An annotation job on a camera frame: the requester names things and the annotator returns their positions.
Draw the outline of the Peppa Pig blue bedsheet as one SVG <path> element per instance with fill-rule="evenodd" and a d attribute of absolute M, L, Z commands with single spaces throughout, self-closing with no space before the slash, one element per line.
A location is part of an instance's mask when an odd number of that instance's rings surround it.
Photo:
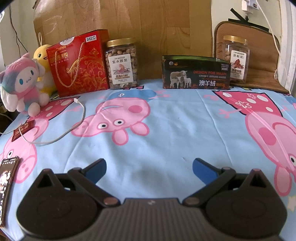
<path fill-rule="evenodd" d="M 196 158 L 240 173 L 259 168 L 287 209 L 281 236 L 295 240 L 291 95 L 239 87 L 163 89 L 161 80 L 147 80 L 129 90 L 86 93 L 78 102 L 54 99 L 12 142 L 13 129 L 28 119 L 18 115 L 1 137 L 1 158 L 20 158 L 2 229 L 11 240 L 23 237 L 16 210 L 43 169 L 65 173 L 100 158 L 107 172 L 98 185 L 119 200 L 184 199 L 203 187 L 192 170 Z"/>

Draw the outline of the small red snack packet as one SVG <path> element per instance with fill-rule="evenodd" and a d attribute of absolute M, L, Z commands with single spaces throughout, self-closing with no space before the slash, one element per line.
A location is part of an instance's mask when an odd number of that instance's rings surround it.
<path fill-rule="evenodd" d="M 21 124 L 13 131 L 13 136 L 11 141 L 17 140 L 19 137 L 30 131 L 35 125 L 34 120 L 26 121 L 24 124 Z"/>

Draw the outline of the smartphone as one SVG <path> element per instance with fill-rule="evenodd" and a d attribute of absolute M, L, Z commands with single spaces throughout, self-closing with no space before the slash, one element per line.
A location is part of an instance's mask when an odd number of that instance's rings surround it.
<path fill-rule="evenodd" d="M 5 226 L 10 190 L 19 161 L 15 156 L 3 159 L 1 163 L 1 227 Z"/>

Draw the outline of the black sheep-print storage box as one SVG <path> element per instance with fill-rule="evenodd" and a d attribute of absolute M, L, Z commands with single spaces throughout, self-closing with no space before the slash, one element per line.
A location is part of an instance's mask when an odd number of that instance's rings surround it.
<path fill-rule="evenodd" d="M 231 65 L 213 57 L 164 55 L 162 80 L 164 89 L 218 89 L 230 85 Z"/>

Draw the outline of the brown seat cushion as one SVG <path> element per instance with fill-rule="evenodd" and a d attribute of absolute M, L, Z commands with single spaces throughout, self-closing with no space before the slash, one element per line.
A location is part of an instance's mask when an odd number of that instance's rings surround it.
<path fill-rule="evenodd" d="M 231 82 L 231 85 L 243 88 L 266 89 L 288 94 L 289 91 L 281 86 L 276 71 L 278 67 L 278 52 L 272 34 L 264 30 L 234 23 L 220 22 L 214 31 L 214 57 L 223 59 L 223 36 L 232 35 L 247 40 L 250 49 L 248 73 L 245 83 Z"/>

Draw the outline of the red gift bag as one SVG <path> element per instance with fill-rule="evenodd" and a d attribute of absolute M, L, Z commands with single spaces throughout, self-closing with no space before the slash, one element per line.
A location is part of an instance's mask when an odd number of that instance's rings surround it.
<path fill-rule="evenodd" d="M 46 49 L 50 70 L 60 97 L 109 89 L 105 66 L 107 29 L 63 40 Z"/>

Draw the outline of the pink plush toy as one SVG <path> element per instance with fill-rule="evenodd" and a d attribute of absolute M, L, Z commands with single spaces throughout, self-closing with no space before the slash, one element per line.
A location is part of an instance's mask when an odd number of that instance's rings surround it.
<path fill-rule="evenodd" d="M 24 54 L 1 72 L 1 100 L 10 111 L 26 112 L 30 117 L 37 116 L 41 107 L 49 103 L 49 95 L 42 93 L 45 68 L 30 53 Z"/>

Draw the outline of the nut jar with gold lid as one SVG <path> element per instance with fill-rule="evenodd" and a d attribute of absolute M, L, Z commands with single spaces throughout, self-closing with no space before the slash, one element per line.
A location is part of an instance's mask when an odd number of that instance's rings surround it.
<path fill-rule="evenodd" d="M 105 61 L 111 89 L 137 87 L 137 48 L 135 38 L 121 38 L 106 43 Z"/>

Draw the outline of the wood-pattern board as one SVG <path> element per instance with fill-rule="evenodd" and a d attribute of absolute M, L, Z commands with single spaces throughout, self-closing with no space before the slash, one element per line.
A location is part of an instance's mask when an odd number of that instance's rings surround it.
<path fill-rule="evenodd" d="M 97 29 L 135 38 L 140 79 L 160 78 L 164 55 L 212 55 L 210 1 L 37 1 L 34 28 L 50 45 Z"/>

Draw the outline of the white power strip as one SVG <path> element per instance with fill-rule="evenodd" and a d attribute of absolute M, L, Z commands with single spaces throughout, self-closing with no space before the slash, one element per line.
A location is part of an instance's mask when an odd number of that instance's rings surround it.
<path fill-rule="evenodd" d="M 253 12 L 253 10 L 259 10 L 257 0 L 242 0 L 241 8 L 244 12 Z"/>

